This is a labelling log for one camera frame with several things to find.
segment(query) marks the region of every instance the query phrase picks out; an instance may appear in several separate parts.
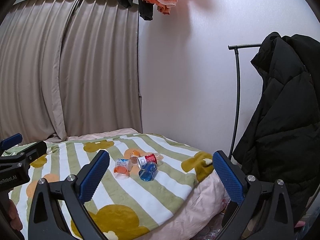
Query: black puffer jacket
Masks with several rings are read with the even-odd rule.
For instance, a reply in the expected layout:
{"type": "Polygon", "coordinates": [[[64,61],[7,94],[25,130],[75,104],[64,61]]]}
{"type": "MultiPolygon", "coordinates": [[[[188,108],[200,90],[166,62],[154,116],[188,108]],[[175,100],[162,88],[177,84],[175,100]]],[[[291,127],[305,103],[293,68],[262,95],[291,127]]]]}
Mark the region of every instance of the black puffer jacket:
{"type": "Polygon", "coordinates": [[[285,182],[297,222],[319,184],[320,43],[271,33],[251,63],[263,93],[233,157],[246,174],[285,182]]]}

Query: person's hand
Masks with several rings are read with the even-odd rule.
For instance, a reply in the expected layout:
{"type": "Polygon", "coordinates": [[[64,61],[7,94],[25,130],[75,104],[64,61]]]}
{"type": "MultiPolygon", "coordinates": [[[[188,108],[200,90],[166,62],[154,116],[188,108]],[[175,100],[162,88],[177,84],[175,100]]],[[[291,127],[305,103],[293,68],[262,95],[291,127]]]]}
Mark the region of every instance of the person's hand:
{"type": "Polygon", "coordinates": [[[18,214],[18,210],[11,199],[10,199],[8,215],[12,219],[10,222],[11,227],[15,230],[21,231],[23,226],[18,214]]]}

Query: beige curtain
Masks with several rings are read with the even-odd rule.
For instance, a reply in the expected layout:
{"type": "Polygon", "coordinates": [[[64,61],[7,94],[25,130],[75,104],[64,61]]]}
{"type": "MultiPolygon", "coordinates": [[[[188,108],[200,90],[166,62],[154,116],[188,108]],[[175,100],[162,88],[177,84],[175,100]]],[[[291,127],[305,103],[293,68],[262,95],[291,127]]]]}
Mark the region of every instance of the beige curtain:
{"type": "Polygon", "coordinates": [[[27,0],[0,26],[0,136],[66,139],[59,91],[63,33],[77,0],[27,0]]]}
{"type": "Polygon", "coordinates": [[[60,94],[68,136],[131,127],[141,132],[138,6],[82,0],[60,59],[60,94]]]}

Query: blue gripper pad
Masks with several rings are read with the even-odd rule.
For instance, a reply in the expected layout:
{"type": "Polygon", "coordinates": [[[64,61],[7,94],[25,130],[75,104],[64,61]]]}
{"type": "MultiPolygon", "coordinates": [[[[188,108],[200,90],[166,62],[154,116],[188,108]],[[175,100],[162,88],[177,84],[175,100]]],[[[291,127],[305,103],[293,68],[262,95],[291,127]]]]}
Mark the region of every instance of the blue gripper pad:
{"type": "Polygon", "coordinates": [[[233,173],[228,163],[220,155],[219,152],[215,152],[212,158],[214,169],[216,170],[221,182],[226,188],[231,201],[236,202],[238,205],[244,200],[243,185],[233,173]]]}
{"type": "Polygon", "coordinates": [[[103,175],[110,164],[110,156],[107,151],[100,150],[94,159],[83,166],[78,173],[76,191],[82,204],[92,199],[103,175]]]}
{"type": "Polygon", "coordinates": [[[0,148],[2,149],[2,151],[6,151],[21,142],[22,142],[22,135],[20,133],[16,133],[10,136],[9,138],[1,141],[0,148]]]}

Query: striped blanket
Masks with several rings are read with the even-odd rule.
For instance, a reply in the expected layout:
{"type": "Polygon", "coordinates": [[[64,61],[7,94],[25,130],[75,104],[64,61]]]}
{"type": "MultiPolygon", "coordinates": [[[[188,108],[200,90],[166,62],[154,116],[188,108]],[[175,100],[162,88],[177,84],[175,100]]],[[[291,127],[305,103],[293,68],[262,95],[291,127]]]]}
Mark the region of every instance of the striped blanket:
{"type": "MultiPolygon", "coordinates": [[[[27,146],[14,147],[8,153],[19,152],[27,146]]],[[[47,146],[47,155],[31,163],[30,182],[16,187],[10,196],[18,208],[26,237],[37,181],[44,177],[54,182],[77,174],[100,149],[109,152],[110,166],[85,207],[109,240],[135,239],[159,227],[179,209],[193,187],[213,171],[208,161],[212,158],[210,154],[154,134],[117,135],[47,146]],[[128,179],[115,178],[115,160],[128,158],[134,149],[141,155],[152,152],[164,157],[152,181],[141,180],[137,166],[130,171],[128,179]]],[[[72,234],[80,238],[63,202],[61,209],[72,234]]]]}

